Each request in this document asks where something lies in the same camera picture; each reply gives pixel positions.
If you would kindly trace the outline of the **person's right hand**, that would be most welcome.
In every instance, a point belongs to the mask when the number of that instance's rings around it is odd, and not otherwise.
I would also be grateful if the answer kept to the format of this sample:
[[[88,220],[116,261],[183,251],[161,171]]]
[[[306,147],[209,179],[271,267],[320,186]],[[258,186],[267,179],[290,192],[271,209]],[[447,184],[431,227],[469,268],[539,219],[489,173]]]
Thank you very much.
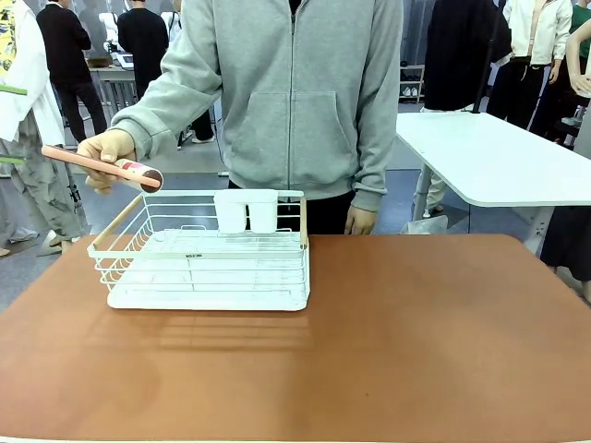
[[[97,161],[115,163],[120,159],[136,160],[133,138],[123,130],[109,129],[97,136],[87,138],[79,143],[77,154]],[[84,168],[86,185],[100,195],[109,195],[115,176],[89,168]]]

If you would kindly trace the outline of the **person's left hand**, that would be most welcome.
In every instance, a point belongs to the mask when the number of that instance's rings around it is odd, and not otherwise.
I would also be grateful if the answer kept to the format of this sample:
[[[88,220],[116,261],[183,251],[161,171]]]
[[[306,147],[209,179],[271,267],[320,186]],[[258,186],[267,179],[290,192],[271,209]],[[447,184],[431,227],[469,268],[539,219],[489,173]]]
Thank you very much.
[[[376,212],[351,206],[347,212],[344,233],[351,235],[371,234],[377,218],[378,214]]]

